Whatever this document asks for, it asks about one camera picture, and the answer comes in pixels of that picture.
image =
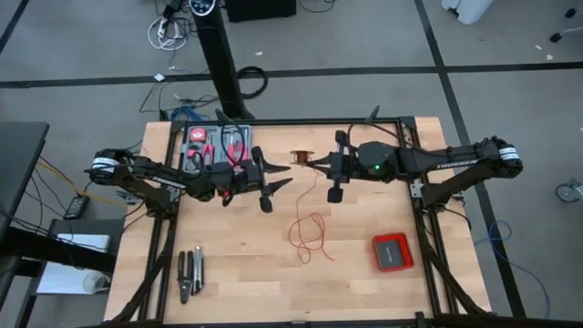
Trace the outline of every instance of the wooden table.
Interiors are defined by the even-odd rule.
[[[438,118],[416,119],[422,147],[446,146]],[[394,125],[385,125],[394,129]],[[258,126],[252,131],[254,145],[265,158],[288,165],[290,150],[309,149],[319,158],[335,149],[334,131],[346,126]],[[397,145],[396,139],[369,127],[355,127],[352,142],[381,140]],[[169,141],[169,123],[148,123],[141,155],[163,162]],[[173,166],[178,163],[175,156]],[[453,171],[432,172],[430,180],[448,179]],[[262,213],[259,194],[235,197],[228,208],[215,199],[201,203],[189,197],[180,201],[178,230],[170,272],[169,296],[164,323],[257,323],[290,321],[382,320],[413,318],[424,312],[431,317],[423,264],[414,227],[408,186],[352,180],[343,185],[343,203],[326,202],[331,182],[317,179],[314,190],[302,198],[300,215],[319,212],[324,217],[325,250],[302,264],[288,241],[288,229],[296,220],[296,200],[314,183],[312,169],[298,166],[268,175],[274,181],[293,177],[293,182],[272,198],[274,212]],[[457,201],[449,209],[463,213]],[[127,218],[133,221],[138,211]],[[442,235],[452,274],[478,305],[489,310],[486,287],[466,222],[453,213],[439,214]],[[118,253],[106,319],[123,308],[144,277],[153,220],[142,219],[124,233]],[[315,236],[314,225],[304,225],[306,239]],[[415,266],[399,272],[380,272],[373,255],[372,237],[404,232]],[[205,289],[179,303],[177,259],[179,251],[201,244],[205,253]],[[445,293],[439,274],[437,285],[442,308]],[[149,316],[154,314],[159,279],[152,288]]]

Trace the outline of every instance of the yellow cable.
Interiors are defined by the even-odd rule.
[[[84,196],[88,196],[90,199],[92,200],[99,200],[99,201],[103,201],[109,204],[114,204],[114,205],[118,205],[119,207],[122,207],[124,209],[126,209],[128,207],[128,205],[122,204],[120,202],[114,201],[114,200],[108,200],[106,198],[103,197],[99,197],[99,196],[95,196],[92,195],[88,192],[85,192],[79,188],[77,188],[77,186],[75,184],[73,184],[71,181],[69,181],[69,179],[67,179],[64,175],[62,175],[59,171],[57,171],[56,169],[51,168],[50,166],[48,166],[47,164],[38,161],[36,164],[38,164],[40,167],[42,167],[43,169],[48,170],[49,172],[52,172],[53,174],[56,174],[59,178],[61,178],[67,185],[69,185],[71,188],[73,188],[78,194],[84,195]]]

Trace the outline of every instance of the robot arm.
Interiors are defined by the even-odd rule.
[[[391,182],[394,179],[413,182],[423,174],[457,167],[467,170],[439,184],[421,188],[424,207],[445,204],[449,198],[476,183],[490,178],[511,179],[522,171],[522,161],[513,145],[503,139],[485,138],[472,146],[428,151],[416,147],[398,148],[379,141],[354,147],[344,131],[336,131],[338,149],[323,159],[306,163],[333,181],[328,190],[329,202],[341,202],[342,183],[350,179]]]
[[[164,213],[171,210],[170,190],[156,188],[146,180],[182,190],[192,198],[210,201],[215,192],[228,206],[233,196],[259,190],[261,210],[272,211],[269,197],[292,179],[266,183],[264,173],[274,173],[289,167],[269,164],[259,147],[251,150],[253,160],[243,160],[242,170],[235,172],[228,163],[215,163],[198,174],[173,169],[147,157],[134,156],[125,149],[103,149],[96,153],[91,169],[87,169],[92,181],[100,185],[118,186],[145,201],[148,212]]]

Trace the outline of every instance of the tool tray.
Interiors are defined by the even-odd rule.
[[[251,126],[249,125],[239,125],[243,136],[241,137],[239,129],[232,125],[227,126],[186,126],[186,136],[182,143],[182,154],[180,156],[180,168],[187,173],[198,173],[200,170],[200,162],[205,146],[211,145],[214,147],[214,156],[212,163],[230,162],[225,150],[223,150],[220,144],[221,131],[222,128],[222,138],[225,149],[229,151],[229,145],[232,143],[234,147],[234,156],[231,157],[234,160],[238,160],[240,157],[239,149],[242,149],[241,142],[244,139],[244,150],[247,152],[247,159],[251,159]],[[205,131],[204,140],[193,140],[196,137],[200,137],[200,134],[194,133],[199,132],[201,129]],[[210,156],[204,156],[204,165],[210,165]]]

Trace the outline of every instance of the spool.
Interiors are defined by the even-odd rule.
[[[310,160],[310,156],[313,154],[313,151],[292,150],[290,151],[290,154],[293,155],[293,162],[291,164],[305,165],[308,160]]]

